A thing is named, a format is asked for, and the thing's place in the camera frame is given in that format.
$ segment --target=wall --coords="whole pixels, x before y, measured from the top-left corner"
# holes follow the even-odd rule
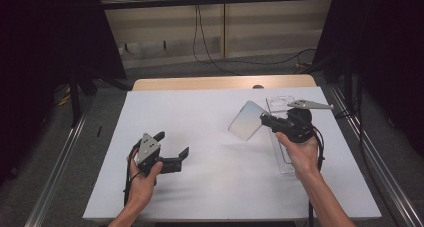
[[[314,48],[330,3],[314,0],[200,6],[210,56],[232,58]],[[195,61],[194,6],[107,10],[106,15],[125,68]],[[205,60],[208,56],[199,18],[194,49],[198,59]]]

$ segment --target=gray carpet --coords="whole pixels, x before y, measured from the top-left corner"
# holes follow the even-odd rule
[[[310,61],[313,53],[302,55],[302,61]],[[243,61],[278,62],[286,56],[259,56],[242,58]],[[217,62],[226,70],[240,75],[292,74],[298,68],[294,67],[297,58],[275,65],[258,65],[240,62]],[[218,70],[212,64],[184,63],[149,68],[127,70],[128,80],[132,85],[139,78],[189,77],[189,76],[221,76],[234,75]],[[334,103],[330,86],[325,84],[321,72],[312,74],[322,87],[329,103]],[[95,96],[85,96],[81,93],[82,105],[92,103],[79,139],[70,154],[69,162],[59,179],[59,185],[54,198],[48,203],[48,209],[42,221],[42,226],[98,226],[98,224],[82,219],[92,188],[100,171],[103,158],[109,146],[114,128],[123,106],[126,92],[117,90],[101,81],[96,81],[99,88]],[[59,99],[63,93],[56,95]],[[418,156],[409,145],[402,131],[391,127],[383,109],[376,103],[365,89],[363,95],[363,122],[365,130],[378,148],[379,153],[395,179],[400,183],[418,213],[424,213],[424,160]],[[6,180],[0,187],[0,226],[24,226],[38,196],[43,190],[49,174],[71,131],[72,111],[70,103],[64,106],[52,107],[46,123],[38,139],[25,161],[18,166],[18,176]],[[372,175],[377,181],[374,185],[365,168],[361,157],[357,138],[345,119],[338,120],[339,126],[352,150],[355,159],[362,170],[370,190],[383,214],[382,218],[357,222],[358,226],[407,226],[379,177],[371,167]],[[162,224],[158,226],[181,226],[177,224]]]

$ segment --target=plastic container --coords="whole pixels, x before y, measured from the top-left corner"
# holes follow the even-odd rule
[[[277,96],[266,98],[269,113],[273,116],[284,119],[287,118],[287,110],[289,109],[287,104],[293,101],[293,96]],[[270,128],[268,128],[268,132],[271,138],[272,147],[274,149],[274,154],[280,173],[284,175],[293,175],[294,168],[291,164],[286,147],[278,141],[277,137],[275,137],[275,133],[273,133]]]

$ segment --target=cable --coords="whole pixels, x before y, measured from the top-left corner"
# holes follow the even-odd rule
[[[208,55],[208,59],[209,59],[209,61],[202,61],[202,60],[199,60],[199,59],[197,58],[197,55],[196,55],[196,52],[195,52],[195,45],[196,45],[196,39],[197,39],[197,29],[198,29],[198,22],[199,22],[200,29],[201,29],[201,33],[202,33],[203,44],[204,44],[204,46],[205,46],[206,53],[207,53],[207,55]],[[193,50],[194,58],[196,59],[196,61],[197,61],[197,62],[199,62],[199,63],[203,63],[203,64],[213,64],[213,65],[214,65],[217,69],[219,69],[219,70],[221,70],[221,71],[228,72],[228,73],[231,73],[231,74],[234,74],[234,75],[241,75],[241,74],[238,74],[238,73],[235,73],[235,72],[229,71],[229,70],[222,69],[222,68],[220,68],[219,66],[217,66],[217,65],[216,65],[216,63],[225,63],[225,62],[226,62],[226,63],[244,63],[244,64],[255,64],[255,65],[277,65],[277,64],[284,64],[284,63],[286,63],[286,62],[288,62],[288,61],[290,61],[290,60],[292,60],[292,59],[294,59],[294,58],[297,58],[297,59],[298,59],[298,64],[300,64],[300,63],[299,63],[299,62],[300,62],[300,58],[299,58],[299,56],[300,56],[301,54],[303,54],[304,52],[307,52],[307,51],[315,51],[316,49],[315,49],[315,48],[308,48],[308,49],[304,49],[304,50],[299,51],[299,52],[298,52],[298,53],[296,53],[295,55],[293,55],[293,56],[291,56],[291,57],[289,57],[289,58],[287,58],[287,59],[285,59],[285,60],[277,61],[277,62],[269,62],[269,63],[264,63],[264,62],[253,62],[253,61],[243,61],[243,60],[228,60],[228,59],[226,59],[226,60],[212,60],[212,58],[211,58],[211,56],[210,56],[210,54],[209,54],[208,47],[207,47],[207,45],[206,45],[206,39],[205,39],[204,31],[203,31],[202,15],[201,15],[201,12],[200,12],[200,6],[196,5],[196,27],[195,27],[195,32],[194,32],[194,40],[193,40],[192,50]]]
[[[225,69],[220,68],[220,67],[219,67],[218,65],[216,65],[216,63],[212,60],[212,58],[211,58],[211,56],[210,56],[210,54],[209,54],[208,46],[206,45],[205,33],[203,32],[202,15],[201,15],[201,13],[200,13],[200,6],[199,6],[199,5],[196,5],[195,7],[196,7],[196,28],[195,28],[195,32],[194,32],[194,41],[193,41],[193,55],[194,55],[194,58],[196,58],[197,62],[200,62],[200,63],[208,63],[208,64],[212,63],[212,64],[215,66],[215,68],[217,68],[217,69],[219,69],[219,70],[221,70],[221,71],[223,71],[223,72],[227,72],[227,73],[230,73],[230,74],[233,74],[233,75],[241,76],[241,74],[238,74],[238,73],[235,73],[235,72],[233,72],[233,71],[225,70]],[[209,58],[209,61],[210,61],[210,62],[200,61],[200,60],[197,58],[197,56],[196,56],[196,52],[195,52],[195,50],[194,50],[194,47],[195,47],[195,45],[196,45],[196,39],[197,39],[197,22],[198,22],[198,21],[197,21],[197,19],[198,19],[198,17],[197,17],[197,12],[199,12],[199,23],[200,23],[200,30],[201,30],[201,32],[202,32],[202,36],[203,36],[203,44],[204,44],[204,46],[205,46],[206,53],[207,53],[207,55],[208,55],[208,58]]]

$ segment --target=white table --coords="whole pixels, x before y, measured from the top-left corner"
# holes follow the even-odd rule
[[[165,131],[162,157],[185,147],[182,172],[158,176],[139,216],[147,222],[285,221],[306,219],[300,182],[279,173],[266,127],[243,142],[227,130],[247,100],[292,95],[326,103],[319,87],[250,90],[165,90],[128,93],[83,218],[111,221],[123,207],[125,158],[144,132]],[[322,173],[349,217],[381,217],[330,110],[312,110],[325,139]]]

